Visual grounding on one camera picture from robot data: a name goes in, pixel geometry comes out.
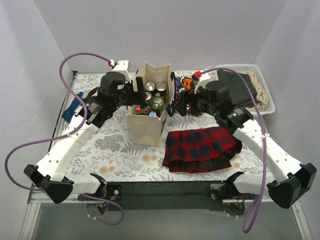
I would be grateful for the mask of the blue cap Pocari bottle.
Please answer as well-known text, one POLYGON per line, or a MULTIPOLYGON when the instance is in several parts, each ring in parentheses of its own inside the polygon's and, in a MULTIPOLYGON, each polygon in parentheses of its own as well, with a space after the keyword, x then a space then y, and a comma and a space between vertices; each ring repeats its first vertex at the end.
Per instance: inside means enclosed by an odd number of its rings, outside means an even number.
POLYGON ((151 117, 156 117, 156 116, 157 116, 157 114, 156 114, 156 112, 151 111, 151 112, 149 113, 149 116, 151 116, 151 117))

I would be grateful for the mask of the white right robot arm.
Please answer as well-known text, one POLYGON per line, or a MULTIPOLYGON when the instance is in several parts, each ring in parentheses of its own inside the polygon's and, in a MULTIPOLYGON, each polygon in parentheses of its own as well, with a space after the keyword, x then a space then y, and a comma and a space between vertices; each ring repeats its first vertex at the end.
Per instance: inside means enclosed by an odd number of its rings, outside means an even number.
POLYGON ((232 103, 227 86, 210 81, 198 90, 183 90, 175 110, 185 116, 187 106, 192 115, 207 113, 213 116, 220 127, 245 144, 272 174, 258 177, 238 171, 216 190, 218 194, 232 199, 243 194, 263 195, 288 209, 311 188, 316 167, 301 163, 283 150, 265 132, 261 121, 255 120, 244 107, 232 103))

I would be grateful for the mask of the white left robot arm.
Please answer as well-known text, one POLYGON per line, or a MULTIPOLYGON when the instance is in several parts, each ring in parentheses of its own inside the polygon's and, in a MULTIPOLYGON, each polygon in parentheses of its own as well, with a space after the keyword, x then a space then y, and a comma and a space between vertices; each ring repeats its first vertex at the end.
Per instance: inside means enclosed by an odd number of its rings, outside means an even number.
POLYGON ((126 82, 116 71, 107 72, 100 85, 92 89, 79 105, 67 126, 66 137, 59 140, 35 165, 27 165, 24 174, 54 203, 59 204, 72 194, 88 194, 95 200, 107 194, 107 181, 90 173, 83 177, 66 176, 66 171, 85 143, 98 132, 106 120, 121 106, 142 105, 146 100, 143 79, 126 82))

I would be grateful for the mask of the beige canvas tote bag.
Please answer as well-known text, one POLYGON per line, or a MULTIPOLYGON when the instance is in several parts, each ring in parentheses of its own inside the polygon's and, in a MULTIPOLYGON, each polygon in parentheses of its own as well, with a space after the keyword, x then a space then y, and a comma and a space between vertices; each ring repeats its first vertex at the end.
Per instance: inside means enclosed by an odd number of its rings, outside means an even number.
POLYGON ((142 77, 143 83, 153 82, 155 84, 166 84, 165 107, 160 117, 135 114, 135 105, 129 106, 127 110, 127 123, 129 126, 131 140, 140 145, 161 145, 162 133, 168 116, 173 116, 175 100, 175 74, 169 64, 155 67, 145 62, 136 72, 137 77, 142 77))

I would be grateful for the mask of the green Perrier bottle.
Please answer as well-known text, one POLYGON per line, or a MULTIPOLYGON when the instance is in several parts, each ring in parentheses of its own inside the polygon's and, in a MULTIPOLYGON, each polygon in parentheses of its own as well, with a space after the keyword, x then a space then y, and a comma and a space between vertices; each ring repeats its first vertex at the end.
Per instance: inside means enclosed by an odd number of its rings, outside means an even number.
POLYGON ((150 112, 151 112, 151 108, 147 103, 144 104, 144 105, 141 105, 140 108, 141 108, 141 114, 142 115, 148 116, 150 114, 150 112))

